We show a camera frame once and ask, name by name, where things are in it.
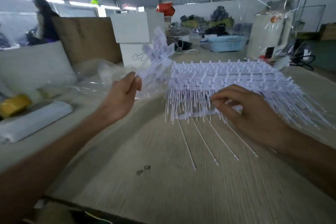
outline forearm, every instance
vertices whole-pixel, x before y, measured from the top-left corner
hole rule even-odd
[[[0,218],[4,223],[19,221],[75,154],[105,127],[94,113],[54,143],[2,173]]]
[[[305,167],[309,179],[336,198],[336,150],[293,128],[282,136],[274,149]]]

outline basket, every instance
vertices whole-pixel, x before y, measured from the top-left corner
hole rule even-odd
[[[212,52],[236,52],[243,49],[246,37],[241,35],[211,36],[207,38]]]

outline white box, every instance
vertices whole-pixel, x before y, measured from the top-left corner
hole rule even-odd
[[[141,67],[147,59],[143,44],[152,43],[154,30],[160,27],[165,32],[163,13],[156,9],[145,12],[112,14],[111,21],[115,40],[120,44],[124,66]]]

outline red object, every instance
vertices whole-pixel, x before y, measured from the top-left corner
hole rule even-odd
[[[158,4],[156,7],[156,11],[159,13],[163,13],[164,16],[173,16],[175,13],[175,9],[172,4],[173,3]]]

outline black cable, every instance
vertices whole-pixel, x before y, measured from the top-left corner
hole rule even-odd
[[[313,57],[313,59],[307,62],[307,61],[303,60],[304,57],[305,58]],[[315,60],[315,55],[300,56],[300,57],[293,58],[291,61],[294,64],[290,64],[290,66],[303,67],[303,68],[305,68],[309,71],[314,71],[314,68],[310,65],[314,60]]]

